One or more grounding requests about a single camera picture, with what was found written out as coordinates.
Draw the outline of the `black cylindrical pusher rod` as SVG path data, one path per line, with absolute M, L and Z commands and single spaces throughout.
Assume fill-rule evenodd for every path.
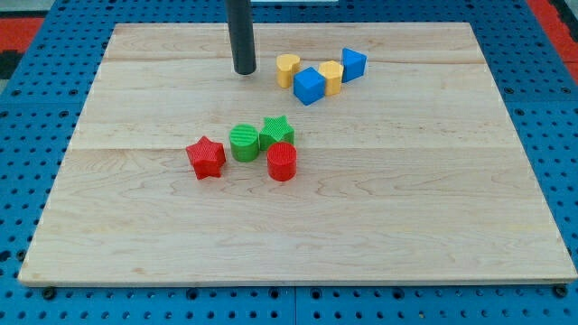
M 234 71 L 250 75 L 256 71 L 252 8 L 249 0 L 225 0 L 228 34 Z

